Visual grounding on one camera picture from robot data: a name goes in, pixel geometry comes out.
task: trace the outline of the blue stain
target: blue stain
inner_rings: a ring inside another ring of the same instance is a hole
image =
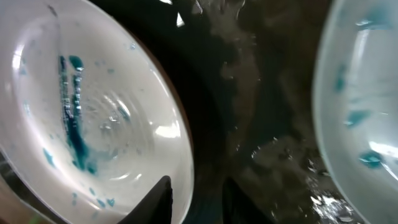
[[[336,92],[341,92],[344,90],[345,87],[345,73],[347,71],[347,66],[346,65],[340,65],[340,67],[337,70],[337,80],[335,83],[335,91]]]
[[[382,166],[382,163],[384,162],[383,157],[380,155],[380,153],[375,151],[369,151],[362,154],[359,157],[359,160],[371,169],[380,168]]]
[[[81,72],[84,69],[83,61],[80,59],[80,57],[71,55],[69,56],[69,61],[76,71]]]
[[[369,110],[350,111],[345,121],[345,125],[347,126],[347,128],[357,127],[370,115],[371,112]]]
[[[75,69],[73,75],[73,96],[72,96],[72,106],[73,111],[71,111],[71,105],[68,97],[68,80],[66,71],[66,62],[63,56],[60,56],[60,89],[62,95],[62,107],[63,107],[63,122],[65,131],[67,134],[68,146],[75,150],[75,160],[73,164],[81,169],[86,169],[86,160],[89,156],[89,148],[84,142],[80,134],[81,125],[81,106],[80,106],[80,82],[81,82],[81,72],[84,69],[83,62],[77,56],[69,56],[69,61]]]
[[[105,203],[103,202],[103,201],[101,201],[100,199],[97,199],[97,202],[99,203],[99,205],[101,206],[101,207],[105,207]]]
[[[360,30],[391,29],[389,16],[389,7],[385,3],[380,3],[373,7],[357,25]]]
[[[95,212],[92,216],[91,216],[91,219],[97,219],[97,216],[98,216],[98,211],[97,212]]]
[[[87,164],[87,171],[91,174],[97,173],[97,165],[94,162],[90,162]]]
[[[113,205],[114,205],[114,199],[112,198],[112,199],[106,199],[106,202],[111,206],[111,207],[113,207]]]
[[[49,154],[49,152],[47,152],[47,150],[45,150],[44,148],[43,148],[43,152],[44,152],[45,158],[47,159],[47,162],[48,162],[52,167],[55,167],[54,161],[52,160],[52,156]]]
[[[26,75],[26,70],[25,70],[25,68],[20,68],[20,69],[19,69],[19,74],[20,74],[20,75]]]
[[[90,188],[89,190],[90,190],[90,193],[95,196],[94,190],[92,188]]]

